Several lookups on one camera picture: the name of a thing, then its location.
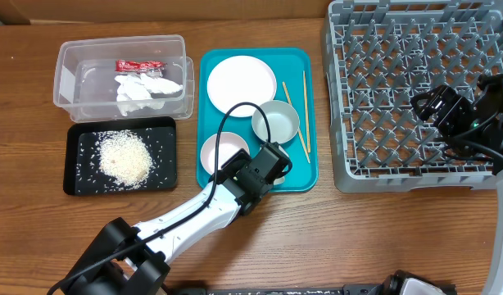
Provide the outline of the white napkin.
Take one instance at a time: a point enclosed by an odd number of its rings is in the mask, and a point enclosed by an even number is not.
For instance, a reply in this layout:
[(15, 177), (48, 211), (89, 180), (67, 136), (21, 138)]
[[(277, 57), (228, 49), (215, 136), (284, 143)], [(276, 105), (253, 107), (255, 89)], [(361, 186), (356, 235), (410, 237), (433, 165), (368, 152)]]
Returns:
[(159, 110), (165, 105), (162, 98), (159, 98), (158, 102), (145, 102), (145, 100), (153, 100), (153, 94), (163, 95), (167, 98), (170, 95), (179, 94), (183, 90), (182, 84), (145, 73), (117, 75), (114, 80), (119, 84), (116, 101), (129, 102), (129, 104), (118, 105), (122, 116), (127, 116), (130, 112), (141, 110), (144, 107)]

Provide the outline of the red snack wrapper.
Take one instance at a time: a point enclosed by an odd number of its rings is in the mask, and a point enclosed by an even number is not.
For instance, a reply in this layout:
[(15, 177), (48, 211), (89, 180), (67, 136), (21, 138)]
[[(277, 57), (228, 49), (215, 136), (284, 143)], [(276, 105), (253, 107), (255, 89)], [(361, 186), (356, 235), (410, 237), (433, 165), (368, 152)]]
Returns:
[(163, 61), (116, 61), (117, 73), (135, 73), (161, 76), (167, 64)]

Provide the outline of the white paper cup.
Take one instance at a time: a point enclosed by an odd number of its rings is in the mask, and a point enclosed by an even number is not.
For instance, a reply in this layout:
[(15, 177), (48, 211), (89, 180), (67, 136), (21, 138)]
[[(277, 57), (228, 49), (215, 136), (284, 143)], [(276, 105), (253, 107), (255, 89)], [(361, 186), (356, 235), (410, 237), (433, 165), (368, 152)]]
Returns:
[(292, 163), (288, 153), (279, 143), (273, 143), (275, 156), (277, 160), (274, 164), (274, 186), (283, 184), (286, 180), (286, 174), (291, 170)]

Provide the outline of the large white plate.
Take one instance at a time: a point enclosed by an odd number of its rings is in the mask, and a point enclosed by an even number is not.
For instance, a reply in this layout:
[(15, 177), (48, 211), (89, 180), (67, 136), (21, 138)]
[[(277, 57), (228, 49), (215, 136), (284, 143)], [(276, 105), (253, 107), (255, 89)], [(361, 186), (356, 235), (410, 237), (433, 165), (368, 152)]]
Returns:
[(222, 113), (240, 102), (257, 106), (272, 101), (277, 92), (273, 70), (261, 59), (251, 56), (228, 57), (219, 62), (207, 79), (207, 94)]

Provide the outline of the wooden chopstick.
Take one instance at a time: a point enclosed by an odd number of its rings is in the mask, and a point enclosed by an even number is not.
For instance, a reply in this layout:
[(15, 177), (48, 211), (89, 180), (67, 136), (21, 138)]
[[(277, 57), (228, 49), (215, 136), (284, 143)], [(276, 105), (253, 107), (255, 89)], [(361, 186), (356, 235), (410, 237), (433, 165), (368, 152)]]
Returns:
[(299, 115), (297, 113), (297, 111), (295, 110), (295, 108), (293, 107), (293, 104), (292, 104), (292, 99), (290, 97), (290, 94), (289, 94), (289, 91), (288, 91), (288, 87), (286, 85), (286, 83), (283, 81), (282, 82), (282, 86), (283, 86), (283, 91), (285, 93), (285, 97), (288, 101), (288, 104), (290, 105), (290, 107), (295, 111), (295, 114), (296, 114), (296, 117), (297, 117), (297, 124), (296, 124), (296, 129), (297, 129), (297, 134), (298, 134), (298, 137), (300, 139), (300, 143), (301, 143), (301, 146), (302, 146), (302, 149), (305, 153), (305, 156), (306, 156), (306, 160), (308, 162), (308, 164), (310, 164), (310, 156), (309, 156), (309, 152), (307, 150), (307, 147), (306, 147), (306, 144), (304, 142), (304, 138), (302, 137), (302, 133), (301, 133), (301, 128), (300, 128), (300, 118), (299, 118)]
[(310, 147), (310, 122), (309, 122), (309, 108), (308, 108), (308, 92), (306, 82), (306, 71), (302, 71), (303, 91), (304, 91), (304, 107), (305, 107), (305, 122), (306, 122), (306, 148), (308, 154), (311, 152)]

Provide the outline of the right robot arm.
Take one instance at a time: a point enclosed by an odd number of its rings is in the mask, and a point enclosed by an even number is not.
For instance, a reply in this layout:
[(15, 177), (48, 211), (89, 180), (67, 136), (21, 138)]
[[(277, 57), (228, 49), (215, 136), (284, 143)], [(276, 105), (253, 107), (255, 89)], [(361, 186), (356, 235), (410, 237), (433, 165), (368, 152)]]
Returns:
[(484, 294), (503, 294), (503, 74), (478, 77), (474, 102), (448, 85), (413, 96), (410, 103), (422, 121), (434, 119), (440, 140), (457, 161), (492, 163), (496, 176), (497, 222), (492, 263)]

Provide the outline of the pile of rice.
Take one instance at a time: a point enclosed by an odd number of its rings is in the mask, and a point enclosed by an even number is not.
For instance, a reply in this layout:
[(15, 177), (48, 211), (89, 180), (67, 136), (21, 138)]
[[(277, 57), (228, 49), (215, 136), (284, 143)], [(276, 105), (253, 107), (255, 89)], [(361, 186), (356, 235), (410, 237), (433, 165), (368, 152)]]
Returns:
[(167, 189), (177, 180), (164, 128), (98, 131), (79, 136), (75, 194)]

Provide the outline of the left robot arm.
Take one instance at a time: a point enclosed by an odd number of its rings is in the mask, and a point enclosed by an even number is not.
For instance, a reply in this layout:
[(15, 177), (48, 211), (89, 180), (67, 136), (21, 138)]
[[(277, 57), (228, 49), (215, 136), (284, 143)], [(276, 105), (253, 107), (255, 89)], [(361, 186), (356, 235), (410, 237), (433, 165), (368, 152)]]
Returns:
[(208, 234), (246, 216), (292, 169), (278, 143), (255, 157), (239, 150), (194, 198), (153, 220), (105, 225), (67, 276), (50, 288), (64, 294), (156, 294), (170, 263)]

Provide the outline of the grey bowl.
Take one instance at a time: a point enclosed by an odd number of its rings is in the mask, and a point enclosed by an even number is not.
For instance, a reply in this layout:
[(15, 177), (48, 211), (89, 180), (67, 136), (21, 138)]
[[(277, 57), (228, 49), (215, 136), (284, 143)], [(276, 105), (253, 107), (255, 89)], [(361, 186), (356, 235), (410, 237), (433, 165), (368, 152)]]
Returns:
[[(269, 123), (271, 142), (283, 144), (295, 137), (297, 117), (287, 102), (272, 100), (260, 105), (260, 108)], [(255, 135), (263, 142), (266, 141), (268, 133), (263, 115), (259, 111), (255, 111), (251, 122)]]

